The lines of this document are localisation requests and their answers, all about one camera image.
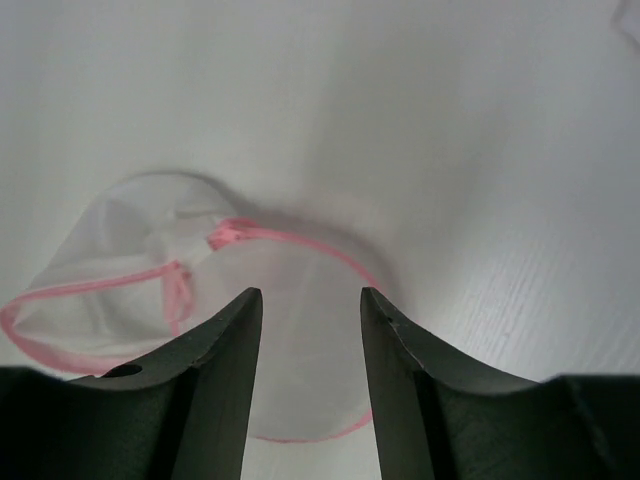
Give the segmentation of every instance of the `white table surface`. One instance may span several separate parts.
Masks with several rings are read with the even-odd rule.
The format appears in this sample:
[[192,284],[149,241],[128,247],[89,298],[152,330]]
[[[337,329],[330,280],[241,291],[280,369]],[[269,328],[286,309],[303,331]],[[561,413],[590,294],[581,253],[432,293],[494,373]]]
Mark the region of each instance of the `white table surface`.
[[[179,169],[366,238],[403,310],[491,365],[639,372],[640,56],[616,6],[6,0],[0,300],[98,192]],[[4,338],[0,360],[25,362]],[[378,478],[374,445],[251,440],[244,478]]]

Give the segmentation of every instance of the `pink edge binding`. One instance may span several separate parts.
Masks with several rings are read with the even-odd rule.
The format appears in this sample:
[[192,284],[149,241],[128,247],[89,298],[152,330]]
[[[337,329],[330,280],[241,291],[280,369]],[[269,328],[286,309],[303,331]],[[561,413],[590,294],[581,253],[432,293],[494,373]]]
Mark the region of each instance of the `pink edge binding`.
[[[260,228],[251,220],[243,218],[227,219],[220,223],[216,231],[208,237],[212,250],[219,250],[225,245],[251,239],[268,239],[278,242],[288,242],[312,248],[319,252],[335,257],[360,275],[369,285],[380,290],[376,279],[366,268],[345,255],[341,251],[309,238],[293,233],[278,232]],[[134,283],[162,278],[165,318],[174,336],[180,334],[180,324],[191,316],[194,308],[194,297],[190,285],[190,274],[178,261],[173,261],[162,267],[145,272],[118,277],[114,279],[86,282],[77,285],[65,285],[60,287],[44,288],[18,296],[0,309],[0,327],[7,337],[17,345],[25,354],[47,367],[78,373],[83,375],[103,375],[117,365],[132,360],[131,356],[111,356],[96,358],[89,355],[81,355],[63,350],[56,350],[41,342],[29,340],[18,335],[14,329],[15,320],[20,312],[20,307],[30,301],[47,298],[63,297],[88,293],[109,288],[123,287]],[[364,427],[372,420],[372,412],[369,410],[360,420],[350,427],[319,440],[306,439],[277,439],[256,437],[276,443],[317,443],[325,440],[337,439],[349,435]]]
[[[319,252],[325,253],[327,255],[331,255],[332,257],[341,260],[346,263],[349,267],[351,267],[358,275],[360,275],[370,286],[382,290],[378,281],[375,277],[369,273],[369,271],[356,262],[351,257],[345,255],[340,250],[333,248],[329,245],[326,245],[321,242],[317,242],[315,240],[311,240],[309,238],[296,235],[294,233],[286,233],[279,232],[276,230],[269,230],[266,228],[260,228],[257,223],[252,220],[246,218],[230,218],[224,220],[220,223],[216,231],[209,237],[209,245],[213,250],[219,250],[225,245],[230,245],[236,242],[242,242],[245,240],[252,239],[266,239],[266,240],[274,240],[277,242],[288,242],[295,243],[297,245],[302,245],[305,247],[312,248],[314,250],[318,250]],[[358,420],[355,424],[347,427],[346,429],[331,435],[326,438],[321,438],[319,440],[306,440],[306,439],[280,439],[280,438],[269,438],[256,436],[255,438],[259,440],[266,440],[274,443],[318,443],[323,442],[325,440],[334,440],[337,438],[344,437],[349,435],[350,433],[359,430],[360,428],[366,426],[373,419],[373,413],[369,410],[365,413],[360,420]]]
[[15,331],[14,325],[16,317],[23,304],[34,300],[47,298],[64,297],[67,295],[77,295],[80,293],[94,292],[109,288],[124,287],[134,283],[163,279],[165,292],[165,316],[174,335],[179,335],[178,324],[190,315],[193,306],[193,298],[188,288],[188,275],[180,262],[173,261],[158,268],[147,270],[141,273],[126,275],[123,277],[86,282],[77,285],[64,285],[59,287],[43,288],[33,292],[25,293],[9,302],[0,310],[0,327],[7,337],[16,344],[25,354],[47,367],[78,373],[82,375],[103,375],[113,367],[126,363],[131,356],[110,356],[92,357],[63,350],[54,349],[44,343],[36,342],[24,338]]

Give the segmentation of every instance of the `white mesh bag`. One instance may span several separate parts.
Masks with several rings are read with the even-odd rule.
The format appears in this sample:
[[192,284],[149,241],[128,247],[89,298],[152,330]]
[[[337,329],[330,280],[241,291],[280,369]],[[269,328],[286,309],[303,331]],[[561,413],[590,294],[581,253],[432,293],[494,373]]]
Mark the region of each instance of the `white mesh bag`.
[[351,257],[238,218],[208,182],[150,174],[89,206],[45,270],[0,310],[0,325],[42,365],[102,375],[258,287],[249,433],[318,441],[370,420],[358,313],[367,285],[376,282]]

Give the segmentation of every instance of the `laundry bag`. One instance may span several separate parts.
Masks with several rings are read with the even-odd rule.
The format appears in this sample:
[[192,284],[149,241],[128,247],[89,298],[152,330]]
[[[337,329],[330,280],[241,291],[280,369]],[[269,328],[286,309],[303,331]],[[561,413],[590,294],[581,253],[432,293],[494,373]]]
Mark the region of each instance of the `laundry bag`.
[[102,375],[258,287],[249,434],[318,441],[371,418],[358,314],[367,285],[376,280],[351,256],[239,218],[209,182],[149,174],[89,206],[50,264],[0,310],[0,325],[44,366]]

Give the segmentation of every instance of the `pink trim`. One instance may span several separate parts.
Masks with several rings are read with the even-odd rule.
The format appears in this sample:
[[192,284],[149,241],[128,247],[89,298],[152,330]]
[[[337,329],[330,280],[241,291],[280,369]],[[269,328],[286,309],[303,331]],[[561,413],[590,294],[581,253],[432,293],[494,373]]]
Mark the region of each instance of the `pink trim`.
[[[267,239],[274,240],[277,242],[289,242],[295,243],[297,245],[303,245],[305,247],[313,248],[314,250],[318,250],[319,252],[325,253],[327,255],[331,255],[332,257],[341,260],[346,263],[349,267],[351,267],[355,272],[360,275],[370,286],[375,287],[378,290],[381,290],[378,281],[375,279],[369,271],[356,262],[351,257],[345,255],[340,250],[331,247],[330,245],[326,245],[321,242],[317,242],[315,240],[311,240],[309,238],[296,235],[295,233],[287,233],[287,232],[279,232],[276,230],[269,230],[266,228],[260,228],[257,223],[252,220],[246,218],[229,218],[223,220],[218,225],[218,228],[212,235],[209,236],[208,242],[213,250],[219,250],[226,245],[230,245],[236,242],[242,242],[245,240],[252,239]],[[373,415],[371,410],[365,413],[360,420],[358,420],[355,424],[350,427],[336,433],[335,435],[331,435],[326,438],[322,438],[319,440],[306,440],[306,439],[279,439],[279,438],[268,438],[257,436],[260,440],[266,440],[269,442],[275,443],[318,443],[323,442],[325,440],[334,440],[336,438],[341,438],[350,433],[359,430],[360,428],[367,425],[373,419]]]
[[319,440],[270,438],[270,437],[263,437],[263,436],[260,436],[260,435],[255,436],[253,438],[257,438],[258,440],[265,440],[267,442],[283,443],[283,444],[290,444],[290,443],[319,443],[319,442],[325,442],[327,440],[336,440],[338,438],[346,437],[350,433],[353,433],[356,430],[360,430],[362,427],[367,426],[371,420],[373,420],[373,413],[372,413],[371,410],[369,410],[367,413],[365,413],[362,416],[362,418],[360,420],[358,420],[356,423],[354,423],[350,427],[345,428],[344,430],[336,433],[335,435],[331,435],[329,437],[324,437],[324,438],[321,438]]
[[16,317],[20,312],[21,306],[34,300],[124,287],[156,278],[163,278],[165,293],[167,293],[165,296],[165,316],[171,326],[172,333],[179,335],[178,324],[191,314],[193,297],[187,284],[188,274],[178,261],[123,277],[43,288],[22,294],[0,309],[0,327],[2,327],[7,337],[25,354],[42,365],[72,373],[103,375],[113,367],[130,361],[132,359],[131,356],[92,357],[90,355],[57,350],[44,343],[24,338],[14,329]]
[[[251,239],[268,239],[278,242],[295,243],[297,245],[309,247],[327,255],[331,255],[351,267],[369,285],[380,289],[378,282],[366,268],[341,251],[324,243],[317,242],[300,235],[261,228],[258,224],[248,219],[233,218],[224,220],[218,225],[215,232],[207,238],[209,245],[213,250],[219,250],[226,245]],[[66,295],[77,295],[109,288],[123,287],[156,278],[162,278],[165,318],[169,323],[171,333],[174,336],[178,336],[180,334],[180,324],[191,316],[194,308],[190,273],[185,270],[178,261],[173,261],[163,265],[162,267],[124,277],[75,285],[50,287],[25,293],[0,309],[0,327],[4,330],[7,337],[25,354],[42,365],[56,370],[85,375],[103,375],[113,367],[128,362],[132,358],[128,356],[92,357],[89,355],[80,355],[72,352],[65,352],[63,350],[57,350],[41,342],[24,338],[18,335],[14,329],[16,317],[20,312],[20,307],[24,303],[34,300]],[[371,419],[372,414],[371,410],[369,410],[354,425],[338,432],[335,435],[331,435],[320,440],[276,439],[267,437],[256,438],[276,443],[317,443],[349,435],[350,433],[367,425]]]

